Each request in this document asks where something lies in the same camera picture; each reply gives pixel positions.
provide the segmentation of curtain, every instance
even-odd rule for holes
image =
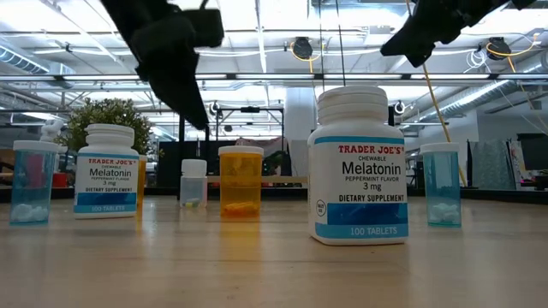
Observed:
[[[479,189],[515,190],[514,174],[505,140],[470,141],[473,185]]]

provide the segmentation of translucent blue container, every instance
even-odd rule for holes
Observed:
[[[50,216],[51,181],[59,145],[43,141],[16,141],[15,170],[9,223],[47,223]]]
[[[461,226],[459,144],[422,145],[425,170],[428,224],[436,227]]]

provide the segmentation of white cap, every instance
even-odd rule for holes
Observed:
[[[57,154],[59,145],[52,142],[32,141],[32,140],[17,140],[14,141],[14,151],[51,151]]]
[[[203,177],[207,173],[207,161],[201,159],[183,159],[181,174],[186,177]]]
[[[457,142],[442,142],[437,144],[421,145],[420,154],[432,153],[432,152],[447,152],[459,151],[459,144]]]
[[[219,148],[219,155],[229,154],[229,153],[259,154],[261,156],[264,156],[265,150],[263,148],[259,148],[258,146],[246,146],[246,145],[229,145],[229,146],[221,146]]]
[[[376,86],[344,86],[324,92],[318,99],[318,119],[335,114],[368,114],[388,119],[386,92]]]
[[[92,133],[118,133],[123,136],[127,136],[131,139],[134,138],[135,132],[131,127],[125,127],[122,125],[114,124],[90,124],[86,127],[86,132]]]

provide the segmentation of blue label stripe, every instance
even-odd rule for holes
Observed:
[[[408,204],[328,203],[329,225],[394,225],[408,223]]]
[[[326,239],[387,239],[409,235],[405,224],[332,226],[316,222],[316,234]]]
[[[136,204],[75,205],[74,213],[118,213],[125,211],[135,211],[136,208]]]
[[[139,159],[135,155],[123,155],[123,154],[102,154],[102,153],[81,153],[78,157],[101,157],[101,158],[126,158],[126,159]]]
[[[131,205],[137,203],[137,192],[78,192],[76,205]]]
[[[363,136],[329,136],[319,137],[314,140],[314,144],[326,142],[369,142],[369,143],[384,143],[392,145],[403,145],[403,138],[385,138],[385,137],[363,137]]]

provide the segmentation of desk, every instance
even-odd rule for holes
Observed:
[[[463,229],[429,228],[410,199],[406,245],[324,246],[306,202],[265,202],[260,222],[222,222],[147,198],[142,220],[11,228],[0,204],[1,307],[540,307],[548,206],[463,200]]]

